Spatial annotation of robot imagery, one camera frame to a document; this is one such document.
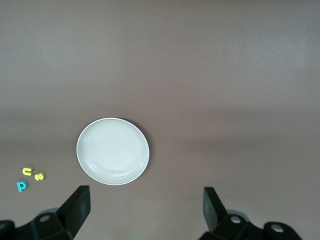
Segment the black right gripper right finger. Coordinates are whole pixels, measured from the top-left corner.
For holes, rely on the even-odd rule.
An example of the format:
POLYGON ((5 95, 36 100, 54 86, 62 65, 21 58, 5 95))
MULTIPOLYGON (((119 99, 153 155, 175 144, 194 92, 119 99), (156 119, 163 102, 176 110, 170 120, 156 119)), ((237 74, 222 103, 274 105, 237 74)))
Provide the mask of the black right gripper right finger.
POLYGON ((259 228, 240 211, 226 210, 213 187, 203 189, 203 215, 208 227, 201 240, 300 240, 289 225, 267 222, 259 228))

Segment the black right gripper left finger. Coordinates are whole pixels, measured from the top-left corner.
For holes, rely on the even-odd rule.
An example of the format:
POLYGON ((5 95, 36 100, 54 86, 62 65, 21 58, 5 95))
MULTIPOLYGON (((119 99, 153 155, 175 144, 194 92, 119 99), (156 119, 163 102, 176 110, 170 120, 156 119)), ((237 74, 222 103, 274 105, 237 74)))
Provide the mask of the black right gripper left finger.
POLYGON ((91 211, 88 185, 79 186, 55 212, 44 212, 25 225, 0 222, 2 240, 73 240, 91 211))

